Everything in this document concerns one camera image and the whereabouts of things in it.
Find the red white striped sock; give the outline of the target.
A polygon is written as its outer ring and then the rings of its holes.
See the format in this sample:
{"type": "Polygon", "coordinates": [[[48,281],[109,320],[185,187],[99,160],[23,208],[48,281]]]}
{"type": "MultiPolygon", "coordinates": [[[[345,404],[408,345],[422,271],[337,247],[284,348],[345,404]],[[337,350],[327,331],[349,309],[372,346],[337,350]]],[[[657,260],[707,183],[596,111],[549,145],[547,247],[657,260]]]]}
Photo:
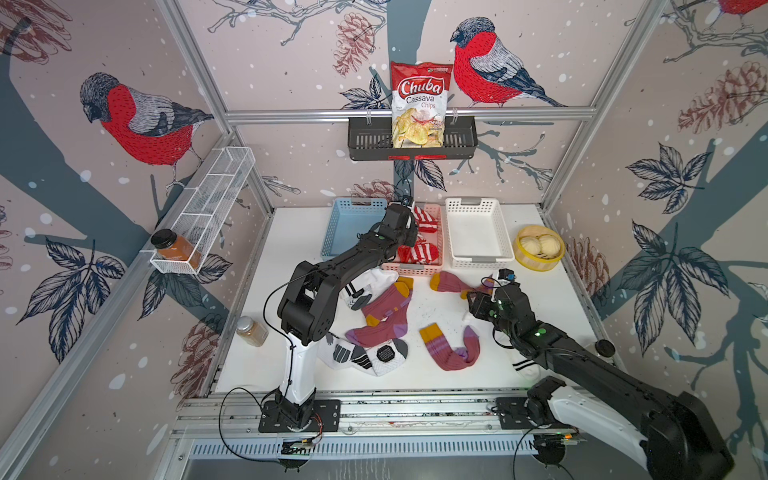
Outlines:
{"type": "Polygon", "coordinates": [[[420,233],[431,234],[438,230],[439,220],[418,205],[413,207],[413,215],[420,233]]]}

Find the red santa pattern sock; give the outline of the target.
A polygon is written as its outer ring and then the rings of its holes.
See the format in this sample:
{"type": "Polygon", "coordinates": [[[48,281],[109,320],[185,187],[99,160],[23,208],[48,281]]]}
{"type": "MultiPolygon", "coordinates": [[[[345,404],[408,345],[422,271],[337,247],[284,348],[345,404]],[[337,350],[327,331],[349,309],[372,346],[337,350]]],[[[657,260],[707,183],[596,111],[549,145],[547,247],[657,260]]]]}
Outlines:
{"type": "Polygon", "coordinates": [[[438,247],[426,240],[417,240],[412,247],[398,248],[398,261],[405,264],[432,265],[440,260],[438,247]]]}

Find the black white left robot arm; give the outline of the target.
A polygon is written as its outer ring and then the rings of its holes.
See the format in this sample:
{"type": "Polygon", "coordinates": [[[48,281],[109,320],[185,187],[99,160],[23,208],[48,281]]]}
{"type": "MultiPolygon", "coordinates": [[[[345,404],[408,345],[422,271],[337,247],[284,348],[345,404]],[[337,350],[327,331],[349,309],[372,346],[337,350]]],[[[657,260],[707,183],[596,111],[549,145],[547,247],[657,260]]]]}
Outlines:
{"type": "Polygon", "coordinates": [[[340,292],[366,271],[394,260],[401,246],[414,246],[417,232],[410,205],[393,202],[356,245],[328,261],[299,263],[281,286],[276,332],[285,338],[287,354],[275,402],[288,426],[302,430],[311,421],[318,347],[333,325],[340,292]]]}

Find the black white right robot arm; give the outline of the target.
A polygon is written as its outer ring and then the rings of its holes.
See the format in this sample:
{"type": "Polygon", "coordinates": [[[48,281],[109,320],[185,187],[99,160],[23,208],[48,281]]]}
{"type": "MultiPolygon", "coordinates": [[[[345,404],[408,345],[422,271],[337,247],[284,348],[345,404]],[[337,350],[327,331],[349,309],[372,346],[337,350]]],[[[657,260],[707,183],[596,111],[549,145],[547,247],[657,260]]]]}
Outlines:
{"type": "Polygon", "coordinates": [[[549,371],[527,393],[530,418],[585,431],[634,460],[654,479],[724,479],[735,466],[709,410],[592,354],[538,320],[516,282],[471,290],[470,313],[504,333],[526,361],[549,371]]]}

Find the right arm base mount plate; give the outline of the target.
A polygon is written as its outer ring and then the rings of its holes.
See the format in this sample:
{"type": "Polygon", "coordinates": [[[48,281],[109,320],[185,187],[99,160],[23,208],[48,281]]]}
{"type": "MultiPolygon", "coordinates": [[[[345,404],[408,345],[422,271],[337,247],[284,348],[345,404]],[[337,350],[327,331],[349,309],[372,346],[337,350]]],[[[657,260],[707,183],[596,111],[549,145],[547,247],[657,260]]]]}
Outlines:
{"type": "Polygon", "coordinates": [[[571,429],[570,425],[556,420],[548,404],[541,400],[498,397],[490,411],[499,418],[503,430],[524,430],[531,427],[571,429]]]}

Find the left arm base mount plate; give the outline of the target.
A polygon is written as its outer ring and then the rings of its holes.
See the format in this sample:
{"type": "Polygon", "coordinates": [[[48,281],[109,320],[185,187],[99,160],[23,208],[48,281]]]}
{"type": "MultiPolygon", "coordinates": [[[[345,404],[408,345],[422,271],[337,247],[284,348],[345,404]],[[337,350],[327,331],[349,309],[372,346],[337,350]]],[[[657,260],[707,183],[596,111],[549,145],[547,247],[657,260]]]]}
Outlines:
{"type": "Polygon", "coordinates": [[[262,407],[260,433],[337,432],[341,417],[339,400],[314,400],[302,405],[287,400],[268,400],[262,407]]]}

